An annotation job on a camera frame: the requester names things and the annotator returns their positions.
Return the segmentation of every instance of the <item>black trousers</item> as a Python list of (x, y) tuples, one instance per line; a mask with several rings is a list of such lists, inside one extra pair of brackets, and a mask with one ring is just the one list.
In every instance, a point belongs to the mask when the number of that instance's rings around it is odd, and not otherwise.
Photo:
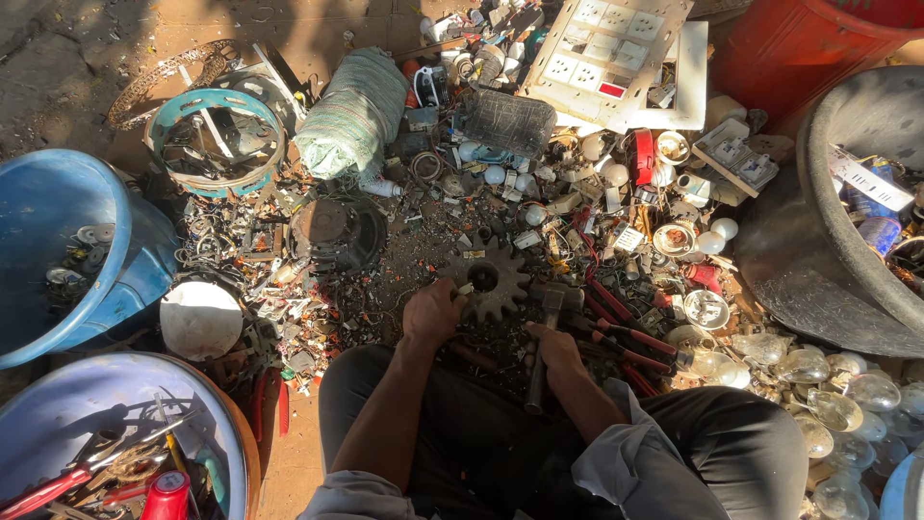
[[(324, 375), (325, 470), (393, 352), (383, 345), (355, 347)], [(809, 459), (796, 421), (783, 408), (726, 387), (640, 403), (734, 520), (798, 517)], [(510, 520), (516, 509), (536, 520), (622, 518), (618, 508), (573, 483), (570, 466), (586, 447), (566, 417), (528, 415), (517, 396), (435, 366), (423, 395), (407, 495), (418, 515), (438, 513), (443, 520)], [(672, 492), (665, 489), (664, 499)]]

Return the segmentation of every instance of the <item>hammer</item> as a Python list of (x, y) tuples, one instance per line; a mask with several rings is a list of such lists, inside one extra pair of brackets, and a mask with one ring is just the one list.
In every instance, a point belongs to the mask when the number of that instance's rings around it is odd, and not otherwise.
[[(534, 283), (529, 287), (529, 295), (542, 299), (542, 310), (545, 311), (542, 324), (552, 330), (558, 327), (558, 316), (562, 309), (579, 311), (584, 307), (584, 291), (568, 287), (564, 283)], [(542, 351), (536, 351), (536, 364), (532, 367), (532, 378), (529, 380), (529, 394), (523, 406), (527, 414), (542, 414), (543, 387), (545, 387), (545, 362), (542, 361)]]

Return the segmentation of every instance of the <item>blue container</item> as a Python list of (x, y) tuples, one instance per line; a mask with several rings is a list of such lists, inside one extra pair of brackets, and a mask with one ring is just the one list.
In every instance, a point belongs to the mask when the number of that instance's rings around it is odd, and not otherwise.
[[(77, 229), (115, 223), (95, 283), (63, 320), (47, 310), (45, 271)], [(103, 161), (42, 150), (0, 165), (0, 368), (76, 347), (163, 296), (176, 272), (171, 222)]]
[(137, 440), (163, 426), (155, 392), (168, 415), (203, 410), (190, 418), (191, 430), (214, 454), (213, 467), (227, 489), (227, 519), (245, 520), (254, 505), (248, 504), (251, 480), (259, 486), (252, 472), (258, 475), (260, 466), (247, 463), (248, 452), (259, 458), (243, 414), (229, 409), (195, 369), (155, 353), (82, 359), (32, 383), (0, 409), (0, 503), (58, 477), (96, 431), (125, 432), (128, 440)]

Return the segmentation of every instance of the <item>red plastic bin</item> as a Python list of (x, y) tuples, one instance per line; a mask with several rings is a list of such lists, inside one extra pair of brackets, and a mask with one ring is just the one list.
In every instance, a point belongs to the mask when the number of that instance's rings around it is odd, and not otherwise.
[(768, 130), (841, 79), (924, 38), (921, 0), (755, 0), (711, 64), (716, 90)]

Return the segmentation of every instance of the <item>man's right hand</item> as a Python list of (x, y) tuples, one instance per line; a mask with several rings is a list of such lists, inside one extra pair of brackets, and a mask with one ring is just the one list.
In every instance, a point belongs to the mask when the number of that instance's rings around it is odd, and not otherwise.
[(539, 340), (539, 352), (548, 367), (546, 379), (556, 396), (568, 379), (587, 376), (587, 370), (580, 360), (578, 345), (570, 334), (531, 321), (527, 322), (524, 329)]

